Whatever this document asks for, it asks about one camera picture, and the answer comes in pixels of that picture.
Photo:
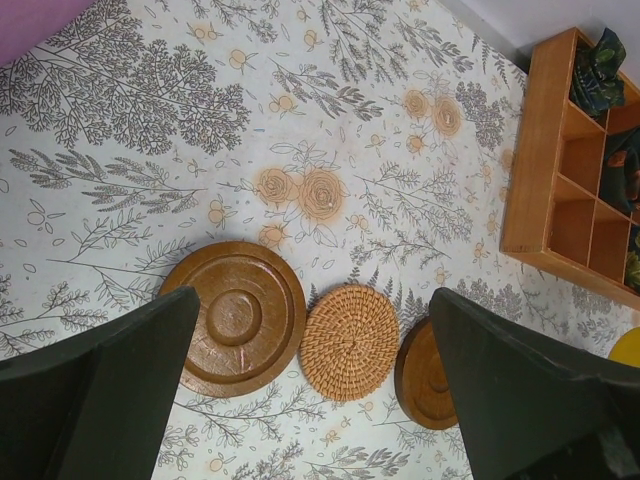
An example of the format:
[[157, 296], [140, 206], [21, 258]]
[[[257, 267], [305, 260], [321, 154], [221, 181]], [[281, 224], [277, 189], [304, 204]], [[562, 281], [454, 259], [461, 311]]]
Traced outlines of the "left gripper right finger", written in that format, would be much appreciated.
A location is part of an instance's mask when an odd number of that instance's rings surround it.
[[638, 478], [638, 368], [448, 288], [429, 314], [474, 478]]

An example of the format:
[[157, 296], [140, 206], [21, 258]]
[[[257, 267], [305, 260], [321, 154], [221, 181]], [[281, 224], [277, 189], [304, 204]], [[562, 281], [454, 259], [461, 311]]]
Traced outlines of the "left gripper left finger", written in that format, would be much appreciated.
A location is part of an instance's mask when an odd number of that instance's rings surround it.
[[199, 308], [179, 287], [2, 361], [2, 478], [150, 478]]

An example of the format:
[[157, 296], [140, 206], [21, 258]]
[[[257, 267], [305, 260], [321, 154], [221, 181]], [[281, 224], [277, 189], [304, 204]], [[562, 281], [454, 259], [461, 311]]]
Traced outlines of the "dark brown wooden coaster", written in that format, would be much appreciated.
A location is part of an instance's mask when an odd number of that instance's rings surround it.
[[180, 382], [201, 395], [228, 398], [275, 380], [301, 344], [306, 301], [289, 264], [245, 241], [208, 245], [177, 264], [159, 292], [190, 286], [198, 319]]
[[416, 424], [431, 430], [458, 424], [429, 317], [419, 321], [404, 338], [396, 360], [394, 386], [401, 409]]

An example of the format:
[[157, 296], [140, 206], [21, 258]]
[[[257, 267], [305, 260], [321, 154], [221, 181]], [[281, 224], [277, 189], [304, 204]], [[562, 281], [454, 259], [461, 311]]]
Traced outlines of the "yellow mug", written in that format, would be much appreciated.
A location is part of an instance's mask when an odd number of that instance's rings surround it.
[[612, 347], [608, 359], [632, 366], [640, 367], [640, 328], [626, 332]]

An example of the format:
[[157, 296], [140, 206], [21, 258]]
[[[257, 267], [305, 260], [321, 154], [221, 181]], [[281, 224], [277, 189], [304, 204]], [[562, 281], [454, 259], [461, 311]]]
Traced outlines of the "woven rattan coaster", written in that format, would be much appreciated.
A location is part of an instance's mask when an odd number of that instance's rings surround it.
[[301, 369], [323, 397], [359, 400], [386, 380], [399, 341], [396, 312], [386, 296], [368, 286], [341, 286], [308, 315], [299, 350]]

